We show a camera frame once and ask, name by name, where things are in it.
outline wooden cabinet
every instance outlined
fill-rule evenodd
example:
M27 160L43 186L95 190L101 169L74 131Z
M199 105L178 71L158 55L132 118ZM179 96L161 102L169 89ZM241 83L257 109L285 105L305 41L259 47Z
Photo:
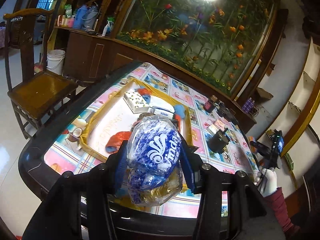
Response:
M201 94L207 97L215 95L225 103L226 107L235 112L235 117L244 132L249 131L256 123L252 117L242 111L235 101L220 93L212 85L155 54L117 39L90 36L84 31L73 29L70 31L64 75L81 81L82 85L98 81L104 75L110 74L134 60L149 62Z

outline red bag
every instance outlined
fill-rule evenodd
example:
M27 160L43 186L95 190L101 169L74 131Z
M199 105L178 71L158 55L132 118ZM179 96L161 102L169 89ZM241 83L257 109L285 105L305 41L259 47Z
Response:
M110 154L117 153L122 142L129 140L131 132L117 132L111 136L108 143L106 144L106 151Z

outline white glove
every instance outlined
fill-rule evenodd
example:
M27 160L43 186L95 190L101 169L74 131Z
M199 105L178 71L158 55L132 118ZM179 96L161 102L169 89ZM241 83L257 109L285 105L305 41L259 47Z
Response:
M277 174L274 170L262 169L259 171L258 178L255 185L258 185L260 193L263 197L272 195L277 191Z

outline blue thermos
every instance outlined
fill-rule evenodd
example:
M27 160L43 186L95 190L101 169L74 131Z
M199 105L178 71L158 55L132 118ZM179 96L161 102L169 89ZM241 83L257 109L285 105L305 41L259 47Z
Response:
M92 29L94 22L96 20L96 17L98 15L98 6L96 5L92 5L87 13L82 16L82 20L83 20L83 26L82 29L86 30L86 29Z
M81 29L82 26L83 26L83 20L82 20L82 17L87 13L88 11L88 8L87 6L83 5L81 6L78 11L77 11L77 14L76 14L76 18L75 18L75 21L73 23L73 28L74 29Z

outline red sleeve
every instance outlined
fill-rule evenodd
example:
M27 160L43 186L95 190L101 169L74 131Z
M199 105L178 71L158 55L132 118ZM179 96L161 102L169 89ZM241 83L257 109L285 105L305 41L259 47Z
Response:
M267 205L272 208L279 224L282 226L284 233L296 232L299 227L294 226L291 223L290 218L288 217L287 205L284 201L284 196L282 194L282 188L278 188L277 191L270 196L264 198L267 202Z

